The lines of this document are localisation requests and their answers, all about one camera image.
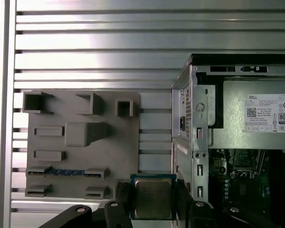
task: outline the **regulatory label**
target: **regulatory label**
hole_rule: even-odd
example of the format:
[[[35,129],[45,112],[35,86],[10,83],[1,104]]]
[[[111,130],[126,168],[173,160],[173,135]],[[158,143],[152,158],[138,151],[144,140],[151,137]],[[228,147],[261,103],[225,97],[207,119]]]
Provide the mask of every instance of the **regulatory label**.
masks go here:
[[[185,148],[183,148],[181,145],[177,144],[177,148],[179,148],[179,150],[182,151],[183,153],[188,154],[188,151]]]
[[[285,94],[252,94],[245,100],[246,132],[285,132]]]

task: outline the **slotted aluminum panel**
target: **slotted aluminum panel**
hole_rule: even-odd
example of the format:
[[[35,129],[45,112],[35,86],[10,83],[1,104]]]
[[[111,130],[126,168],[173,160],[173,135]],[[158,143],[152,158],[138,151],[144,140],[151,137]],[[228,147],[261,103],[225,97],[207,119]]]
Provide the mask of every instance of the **slotted aluminum panel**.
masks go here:
[[[34,228],[81,199],[26,198],[30,89],[141,94],[140,171],[171,171],[171,92],[191,53],[285,53],[285,3],[0,1],[0,228]],[[135,223],[136,227],[169,222]]]

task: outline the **80 plus logo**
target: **80 plus logo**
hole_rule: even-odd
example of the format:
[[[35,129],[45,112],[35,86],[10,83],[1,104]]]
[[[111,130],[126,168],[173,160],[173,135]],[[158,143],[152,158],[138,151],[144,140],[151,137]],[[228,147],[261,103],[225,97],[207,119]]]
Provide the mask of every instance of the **80 plus logo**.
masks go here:
[[[279,113],[279,124],[285,124],[285,113]]]

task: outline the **green circuit board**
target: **green circuit board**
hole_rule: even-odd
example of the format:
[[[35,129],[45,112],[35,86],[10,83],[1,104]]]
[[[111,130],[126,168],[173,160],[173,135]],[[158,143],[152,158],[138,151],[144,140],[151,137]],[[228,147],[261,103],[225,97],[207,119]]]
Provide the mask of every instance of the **green circuit board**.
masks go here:
[[[214,205],[223,208],[235,202],[260,216],[270,216],[269,157],[265,151],[211,150],[209,164],[209,185],[217,189],[209,196]]]

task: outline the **qr code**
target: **qr code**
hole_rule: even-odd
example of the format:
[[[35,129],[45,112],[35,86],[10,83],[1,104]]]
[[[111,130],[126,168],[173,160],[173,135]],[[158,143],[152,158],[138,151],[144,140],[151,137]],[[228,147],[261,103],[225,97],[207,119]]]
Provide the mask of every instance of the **qr code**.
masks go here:
[[[247,117],[256,117],[257,108],[247,108]]]

